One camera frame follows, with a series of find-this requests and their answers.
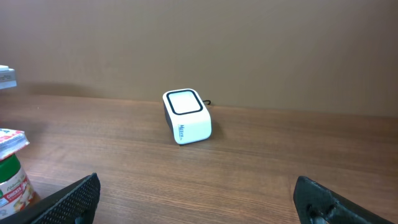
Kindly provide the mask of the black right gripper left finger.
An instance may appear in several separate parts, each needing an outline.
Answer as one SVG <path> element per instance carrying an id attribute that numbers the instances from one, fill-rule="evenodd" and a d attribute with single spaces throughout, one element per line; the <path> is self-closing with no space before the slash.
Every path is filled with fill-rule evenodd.
<path id="1" fill-rule="evenodd" d="M 1 224 L 92 224 L 100 200 L 96 173 L 1 220 Z"/>

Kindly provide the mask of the green lid chicken jar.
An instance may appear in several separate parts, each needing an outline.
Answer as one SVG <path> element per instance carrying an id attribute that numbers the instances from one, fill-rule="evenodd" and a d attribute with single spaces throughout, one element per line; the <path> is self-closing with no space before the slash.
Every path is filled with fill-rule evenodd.
<path id="1" fill-rule="evenodd" d="M 1 219 L 25 209 L 35 190 L 15 154 L 1 161 Z"/>

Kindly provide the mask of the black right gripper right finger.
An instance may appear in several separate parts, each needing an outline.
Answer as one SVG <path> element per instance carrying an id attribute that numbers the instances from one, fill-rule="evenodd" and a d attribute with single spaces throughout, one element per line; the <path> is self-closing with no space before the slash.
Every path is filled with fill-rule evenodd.
<path id="1" fill-rule="evenodd" d="M 293 200 L 301 223 L 392 224 L 306 176 L 298 177 Z"/>

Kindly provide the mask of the red white tissue pack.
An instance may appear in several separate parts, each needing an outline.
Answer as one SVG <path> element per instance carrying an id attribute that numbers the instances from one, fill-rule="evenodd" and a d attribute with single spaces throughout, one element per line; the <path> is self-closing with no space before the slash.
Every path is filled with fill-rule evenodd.
<path id="1" fill-rule="evenodd" d="M 29 145 L 25 132 L 1 128 L 1 160 L 5 160 L 23 147 Z"/>

